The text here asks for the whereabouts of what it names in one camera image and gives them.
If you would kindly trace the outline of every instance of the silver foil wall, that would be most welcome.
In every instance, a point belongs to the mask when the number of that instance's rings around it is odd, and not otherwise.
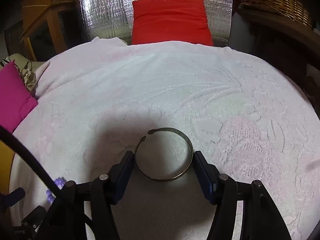
[[[134,0],[78,0],[80,15],[89,40],[119,37],[130,43]],[[212,38],[228,43],[232,0],[204,0]]]

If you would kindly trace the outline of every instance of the cord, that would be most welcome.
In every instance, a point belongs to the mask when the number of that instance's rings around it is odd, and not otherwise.
[[[48,173],[44,170],[41,164],[36,160],[36,158],[28,151],[23,144],[15,138],[11,133],[9,133],[6,129],[4,129],[0,125],[0,140],[4,142],[9,148],[11,148],[15,153],[17,153],[34,171],[35,174],[42,180],[42,182],[48,187],[48,189],[55,194],[57,198],[60,198],[62,202],[77,216],[80,216],[83,221],[93,230],[92,220],[83,212],[78,210],[70,200],[65,198],[65,196],[61,193],[58,186],[54,183],[54,181],[50,178]]]

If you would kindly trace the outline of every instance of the pink cushion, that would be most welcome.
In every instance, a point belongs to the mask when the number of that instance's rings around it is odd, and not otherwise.
[[[0,125],[10,133],[38,105],[13,62],[0,71]]]

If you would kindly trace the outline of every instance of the screw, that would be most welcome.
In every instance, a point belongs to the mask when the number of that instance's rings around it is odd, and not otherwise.
[[[253,182],[255,185],[257,185],[258,187],[260,187],[262,185],[262,182],[258,179],[256,179],[254,182]]]
[[[65,183],[65,186],[66,186],[66,187],[72,187],[74,184],[75,184],[74,181],[69,180],[68,182]]]
[[[108,179],[109,178],[109,176],[107,175],[107,174],[101,174],[100,176],[99,176],[99,179],[100,180],[106,180],[106,179]]]
[[[227,179],[229,179],[229,176],[227,174],[220,174],[219,178],[222,180],[227,180]]]

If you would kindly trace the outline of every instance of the black bracket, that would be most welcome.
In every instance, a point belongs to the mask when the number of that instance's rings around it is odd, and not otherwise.
[[[13,231],[18,239],[34,239],[36,236],[36,228],[41,224],[46,213],[44,207],[37,206],[21,221],[21,226],[13,227]]]
[[[260,180],[251,184],[234,181],[208,164],[200,151],[194,154],[196,171],[204,197],[217,205],[207,240],[231,240],[237,201],[244,201],[240,240],[291,240],[284,220]]]
[[[92,182],[76,184],[68,181],[61,192],[82,212],[84,201],[91,202],[91,214],[96,240],[119,240],[110,205],[116,205],[124,195],[134,165],[133,152],[127,151],[119,164],[111,167]],[[85,240],[84,222],[56,198],[39,227],[35,240]]]

